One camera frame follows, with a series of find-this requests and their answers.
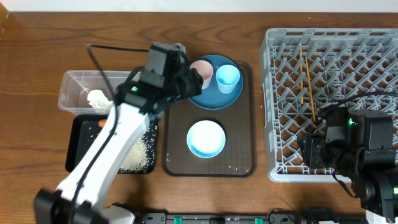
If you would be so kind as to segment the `dark blue plate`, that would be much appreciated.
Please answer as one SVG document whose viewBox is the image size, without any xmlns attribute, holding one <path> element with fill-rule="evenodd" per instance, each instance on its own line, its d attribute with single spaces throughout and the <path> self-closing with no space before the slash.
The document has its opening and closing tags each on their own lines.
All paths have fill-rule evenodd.
<svg viewBox="0 0 398 224">
<path fill-rule="evenodd" d="M 207 110 L 220 110 L 232 105 L 239 98 L 244 84 L 243 75 L 237 63 L 222 55 L 205 55 L 200 57 L 200 60 L 206 60 L 211 63 L 213 67 L 213 76 L 208 88 L 202 90 L 201 95 L 191 97 L 189 100 L 194 105 Z M 230 94 L 223 94 L 220 92 L 216 82 L 216 71 L 223 65 L 233 65 L 239 69 L 241 74 L 238 84 Z"/>
</svg>

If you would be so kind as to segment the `right wooden chopstick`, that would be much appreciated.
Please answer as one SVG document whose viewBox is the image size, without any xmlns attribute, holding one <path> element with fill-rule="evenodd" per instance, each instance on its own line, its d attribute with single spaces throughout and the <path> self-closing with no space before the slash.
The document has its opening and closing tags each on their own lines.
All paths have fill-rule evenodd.
<svg viewBox="0 0 398 224">
<path fill-rule="evenodd" d="M 310 106 L 312 110 L 312 120 L 315 122 L 316 115 L 315 115 L 315 107 L 314 107 L 314 102 L 313 102 L 313 93 L 312 93 L 312 84 L 311 84 L 311 77 L 310 77 L 310 69 L 309 69 L 309 63 L 308 63 L 308 58 L 305 57 L 305 64 L 306 64 L 306 71 L 307 71 L 307 79 L 308 79 L 308 90 L 310 94 Z"/>
</svg>

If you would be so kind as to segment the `orange carrot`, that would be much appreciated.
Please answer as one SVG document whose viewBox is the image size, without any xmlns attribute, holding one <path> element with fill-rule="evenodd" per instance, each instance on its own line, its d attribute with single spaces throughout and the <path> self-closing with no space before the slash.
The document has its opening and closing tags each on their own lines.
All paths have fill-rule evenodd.
<svg viewBox="0 0 398 224">
<path fill-rule="evenodd" d="M 102 120 L 100 120 L 98 122 L 98 126 L 101 127 L 101 128 L 103 128 L 105 126 L 105 124 L 106 124 L 106 120 L 105 119 L 102 119 Z"/>
</svg>

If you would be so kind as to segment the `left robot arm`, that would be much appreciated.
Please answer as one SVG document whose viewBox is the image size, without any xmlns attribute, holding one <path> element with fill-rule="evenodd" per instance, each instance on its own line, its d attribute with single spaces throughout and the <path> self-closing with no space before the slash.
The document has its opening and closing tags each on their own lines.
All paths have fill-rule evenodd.
<svg viewBox="0 0 398 224">
<path fill-rule="evenodd" d="M 203 78 L 189 67 L 185 47 L 152 43 L 145 66 L 111 90 L 105 125 L 78 165 L 56 191 L 34 198 L 36 223 L 134 223 L 134 212 L 104 203 L 119 168 L 152 120 L 170 103 L 201 94 Z"/>
</svg>

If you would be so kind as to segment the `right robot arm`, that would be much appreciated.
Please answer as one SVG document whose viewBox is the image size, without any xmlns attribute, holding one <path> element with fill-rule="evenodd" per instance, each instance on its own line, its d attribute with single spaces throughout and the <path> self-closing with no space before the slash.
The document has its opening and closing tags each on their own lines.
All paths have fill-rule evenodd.
<svg viewBox="0 0 398 224">
<path fill-rule="evenodd" d="M 332 168 L 333 178 L 349 178 L 351 185 L 338 183 L 361 207 L 386 223 L 397 218 L 397 164 L 393 120 L 376 110 L 349 110 L 331 105 L 320 111 L 326 122 L 323 134 L 297 138 L 303 161 L 311 169 Z"/>
</svg>

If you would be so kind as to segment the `brown serving tray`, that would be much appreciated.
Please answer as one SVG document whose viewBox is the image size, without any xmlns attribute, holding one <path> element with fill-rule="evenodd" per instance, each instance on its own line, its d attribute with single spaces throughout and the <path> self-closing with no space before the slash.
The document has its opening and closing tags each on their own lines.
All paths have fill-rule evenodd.
<svg viewBox="0 0 398 224">
<path fill-rule="evenodd" d="M 252 68 L 237 62 L 243 75 L 243 91 L 230 106 L 206 110 L 190 100 L 179 101 L 165 112 L 162 167 L 172 176 L 247 177 L 256 169 L 256 129 Z M 215 157 L 203 159 L 187 146 L 188 130 L 196 122 L 210 120 L 226 133 L 226 144 Z"/>
</svg>

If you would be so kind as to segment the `light blue bowl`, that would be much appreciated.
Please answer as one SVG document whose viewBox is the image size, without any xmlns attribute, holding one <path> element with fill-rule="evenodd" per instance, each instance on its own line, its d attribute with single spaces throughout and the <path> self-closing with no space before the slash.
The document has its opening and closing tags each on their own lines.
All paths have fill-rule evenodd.
<svg viewBox="0 0 398 224">
<path fill-rule="evenodd" d="M 226 133 L 220 124 L 202 120 L 190 127 L 186 141 L 192 154 L 199 158 L 209 159 L 217 156 L 224 149 Z"/>
</svg>

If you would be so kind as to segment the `black waste tray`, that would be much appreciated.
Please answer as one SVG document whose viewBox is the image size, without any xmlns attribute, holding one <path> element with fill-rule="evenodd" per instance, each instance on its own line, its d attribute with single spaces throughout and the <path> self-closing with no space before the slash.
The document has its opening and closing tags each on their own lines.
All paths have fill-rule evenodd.
<svg viewBox="0 0 398 224">
<path fill-rule="evenodd" d="M 72 131 L 71 131 L 71 136 L 70 136 L 70 141 L 69 141 L 69 146 L 68 146 L 68 152 L 67 152 L 67 158 L 65 162 L 65 169 L 68 172 L 71 172 L 77 165 L 75 165 L 75 159 L 76 159 L 76 151 L 77 151 L 77 146 L 80 138 L 80 130 L 83 122 L 85 121 L 100 121 L 102 119 L 105 119 L 105 115 L 88 115 L 88 114 L 83 114 L 77 116 L 73 120 L 73 125 L 72 125 Z"/>
</svg>

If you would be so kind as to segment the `clear plastic bin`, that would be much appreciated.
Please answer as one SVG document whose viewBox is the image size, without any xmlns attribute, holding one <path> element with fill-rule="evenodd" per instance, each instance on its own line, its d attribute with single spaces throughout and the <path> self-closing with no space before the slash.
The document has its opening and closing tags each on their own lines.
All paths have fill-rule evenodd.
<svg viewBox="0 0 398 224">
<path fill-rule="evenodd" d="M 58 107 L 78 116 L 81 114 L 108 115 L 110 109 L 94 109 L 87 101 L 87 95 L 91 90 L 101 90 L 108 100 L 111 99 L 111 91 L 106 86 L 101 72 L 96 70 L 70 70 L 62 80 Z"/>
</svg>

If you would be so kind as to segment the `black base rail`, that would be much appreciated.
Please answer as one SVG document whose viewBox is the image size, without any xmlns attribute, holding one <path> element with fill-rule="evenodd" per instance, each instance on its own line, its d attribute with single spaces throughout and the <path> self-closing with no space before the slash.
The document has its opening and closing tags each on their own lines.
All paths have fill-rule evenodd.
<svg viewBox="0 0 398 224">
<path fill-rule="evenodd" d="M 275 208 L 265 215 L 189 215 L 166 213 L 132 213 L 111 218 L 110 223 L 132 224 L 366 224 L 364 215 L 339 215 L 329 208 L 308 209 L 304 214 Z"/>
</svg>

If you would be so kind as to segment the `grey dishwasher rack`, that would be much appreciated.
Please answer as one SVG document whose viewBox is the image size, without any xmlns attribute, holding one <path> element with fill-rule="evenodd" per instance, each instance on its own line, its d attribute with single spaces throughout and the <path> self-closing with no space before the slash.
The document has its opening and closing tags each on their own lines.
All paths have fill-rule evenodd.
<svg viewBox="0 0 398 224">
<path fill-rule="evenodd" d="M 308 58 L 316 121 L 312 120 Z M 259 50 L 267 174 L 273 182 L 332 182 L 331 169 L 310 169 L 297 138 L 322 134 L 320 108 L 346 102 L 397 119 L 395 29 L 269 29 Z"/>
</svg>

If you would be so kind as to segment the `light blue cup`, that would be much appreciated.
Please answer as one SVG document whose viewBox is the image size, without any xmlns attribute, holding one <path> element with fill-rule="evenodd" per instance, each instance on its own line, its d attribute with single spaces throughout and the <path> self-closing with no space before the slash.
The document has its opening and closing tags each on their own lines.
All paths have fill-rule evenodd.
<svg viewBox="0 0 398 224">
<path fill-rule="evenodd" d="M 216 82 L 220 92 L 230 94 L 238 84 L 241 74 L 233 65 L 223 65 L 216 71 Z"/>
</svg>

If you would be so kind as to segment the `pile of white rice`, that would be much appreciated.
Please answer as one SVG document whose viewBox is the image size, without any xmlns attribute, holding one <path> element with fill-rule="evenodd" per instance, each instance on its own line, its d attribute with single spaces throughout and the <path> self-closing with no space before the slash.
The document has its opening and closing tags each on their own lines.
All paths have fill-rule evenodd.
<svg viewBox="0 0 398 224">
<path fill-rule="evenodd" d="M 155 119 L 140 140 L 133 145 L 118 171 L 119 174 L 148 174 L 154 169 L 158 121 Z M 83 122 L 75 165 L 81 161 L 100 131 L 101 127 L 98 126 L 98 121 Z"/>
</svg>

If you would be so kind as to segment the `pink cup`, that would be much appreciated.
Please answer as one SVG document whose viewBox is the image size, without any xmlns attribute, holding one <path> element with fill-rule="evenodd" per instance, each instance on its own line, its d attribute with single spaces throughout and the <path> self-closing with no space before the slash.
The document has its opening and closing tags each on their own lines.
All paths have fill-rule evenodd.
<svg viewBox="0 0 398 224">
<path fill-rule="evenodd" d="M 202 89 L 208 88 L 213 76 L 213 67 L 211 63 L 206 60 L 197 60 L 190 65 L 190 68 L 195 68 L 198 74 L 203 78 Z"/>
</svg>

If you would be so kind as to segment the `white tissue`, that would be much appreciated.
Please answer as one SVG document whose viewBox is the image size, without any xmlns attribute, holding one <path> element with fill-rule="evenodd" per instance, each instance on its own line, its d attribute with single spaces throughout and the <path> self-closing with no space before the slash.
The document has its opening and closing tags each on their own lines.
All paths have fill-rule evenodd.
<svg viewBox="0 0 398 224">
<path fill-rule="evenodd" d="M 101 90 L 91 90 L 87 95 L 88 104 L 94 109 L 110 109 L 113 101 L 108 100 Z"/>
</svg>

